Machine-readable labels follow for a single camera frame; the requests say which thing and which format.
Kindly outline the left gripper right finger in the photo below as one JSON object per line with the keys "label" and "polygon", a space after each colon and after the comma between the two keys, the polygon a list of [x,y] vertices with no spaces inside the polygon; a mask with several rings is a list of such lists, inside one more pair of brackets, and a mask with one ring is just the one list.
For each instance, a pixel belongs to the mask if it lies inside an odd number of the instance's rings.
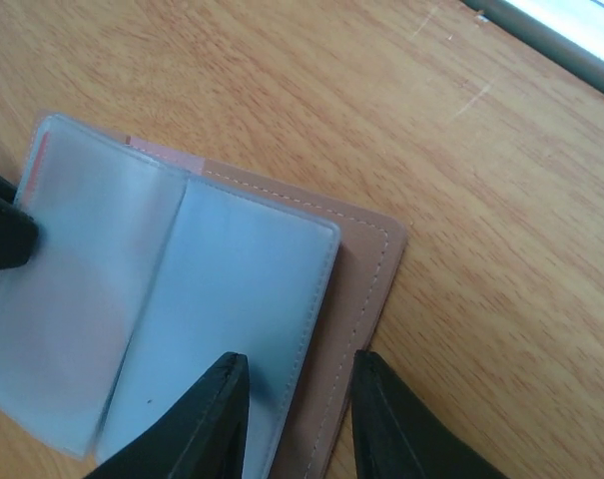
{"label": "left gripper right finger", "polygon": [[352,441],[359,478],[502,478],[376,352],[354,355]]}

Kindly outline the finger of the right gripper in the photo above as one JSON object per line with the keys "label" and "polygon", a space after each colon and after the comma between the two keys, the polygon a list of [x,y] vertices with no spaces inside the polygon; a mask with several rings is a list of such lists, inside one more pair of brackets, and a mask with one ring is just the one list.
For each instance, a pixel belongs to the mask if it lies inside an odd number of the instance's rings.
{"label": "finger of the right gripper", "polygon": [[38,226],[14,204],[16,194],[16,187],[0,176],[0,270],[26,264],[38,241]]}

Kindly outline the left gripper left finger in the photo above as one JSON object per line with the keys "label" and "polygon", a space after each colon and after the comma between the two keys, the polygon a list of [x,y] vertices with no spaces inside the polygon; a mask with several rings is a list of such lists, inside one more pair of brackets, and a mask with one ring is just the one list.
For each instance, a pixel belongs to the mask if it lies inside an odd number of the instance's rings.
{"label": "left gripper left finger", "polygon": [[155,424],[88,476],[240,478],[249,408],[248,358],[226,352]]}

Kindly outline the pink leather card holder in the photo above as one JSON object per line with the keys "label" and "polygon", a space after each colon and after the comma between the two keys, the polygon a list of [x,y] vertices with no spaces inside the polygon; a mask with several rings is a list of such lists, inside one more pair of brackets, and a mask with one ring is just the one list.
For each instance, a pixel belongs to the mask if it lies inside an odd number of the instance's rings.
{"label": "pink leather card holder", "polygon": [[15,205],[40,235],[0,271],[0,410],[106,461],[233,351],[245,476],[325,474],[403,225],[62,114],[38,120]]}

